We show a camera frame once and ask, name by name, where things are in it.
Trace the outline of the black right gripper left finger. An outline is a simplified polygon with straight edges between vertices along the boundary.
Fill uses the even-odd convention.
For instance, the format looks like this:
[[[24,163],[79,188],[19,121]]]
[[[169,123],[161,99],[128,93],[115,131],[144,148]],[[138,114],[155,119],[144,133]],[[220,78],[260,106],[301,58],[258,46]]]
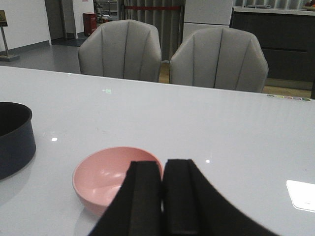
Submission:
[[[161,178],[155,161],[132,161],[91,236],[161,235]]]

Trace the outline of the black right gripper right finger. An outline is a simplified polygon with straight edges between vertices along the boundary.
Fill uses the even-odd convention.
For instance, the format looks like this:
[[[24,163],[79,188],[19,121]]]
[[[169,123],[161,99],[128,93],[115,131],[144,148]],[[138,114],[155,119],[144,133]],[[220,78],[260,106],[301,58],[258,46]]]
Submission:
[[[218,192],[191,159],[164,168],[165,236],[272,236]]]

